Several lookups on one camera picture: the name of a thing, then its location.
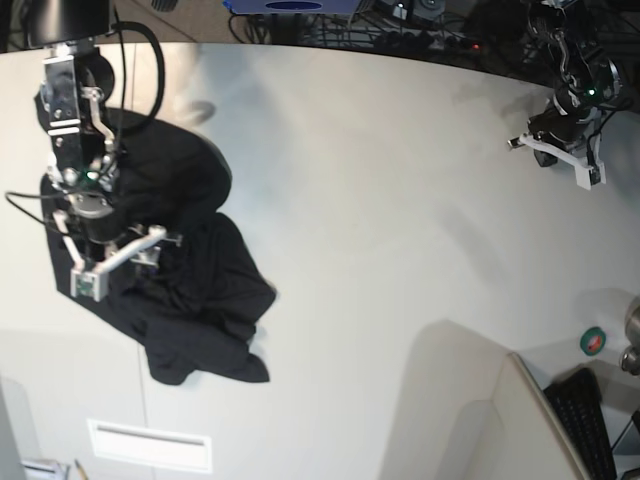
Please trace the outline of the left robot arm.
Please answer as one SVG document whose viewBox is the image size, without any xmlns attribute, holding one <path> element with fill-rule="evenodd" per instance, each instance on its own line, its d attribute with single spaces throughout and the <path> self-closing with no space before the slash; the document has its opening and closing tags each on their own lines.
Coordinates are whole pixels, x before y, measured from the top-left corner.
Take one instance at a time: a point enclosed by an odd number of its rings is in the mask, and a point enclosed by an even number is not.
<svg viewBox="0 0 640 480">
<path fill-rule="evenodd" d="M 593 184 L 604 179 L 599 148 L 604 125 L 628 107 L 619 103 L 622 79 L 598 39 L 583 1 L 529 1 L 527 28 L 547 49 L 553 94 L 527 131 L 508 141 L 528 147 L 541 167 L 562 161 L 583 169 Z"/>
</svg>

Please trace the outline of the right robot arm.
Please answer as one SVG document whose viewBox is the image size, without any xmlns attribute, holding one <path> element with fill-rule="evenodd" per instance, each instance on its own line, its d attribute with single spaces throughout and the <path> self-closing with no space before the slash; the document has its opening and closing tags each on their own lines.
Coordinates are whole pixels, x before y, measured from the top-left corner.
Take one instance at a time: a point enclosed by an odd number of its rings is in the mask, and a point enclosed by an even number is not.
<svg viewBox="0 0 640 480">
<path fill-rule="evenodd" d="M 49 52 L 36 106 L 51 142 L 46 176 L 52 191 L 37 198 L 54 210 L 38 223 L 64 241 L 74 277 L 106 275 L 126 262 L 156 269 L 168 233 L 126 219 L 116 190 L 125 137 L 144 131 L 163 102 L 166 67 L 157 36 L 140 22 L 120 20 L 110 1 L 29 1 L 23 29 L 30 48 Z M 114 117 L 108 113 L 115 73 L 96 44 L 126 32 L 148 41 L 157 67 L 151 110 L 131 126 L 123 108 Z"/>
</svg>

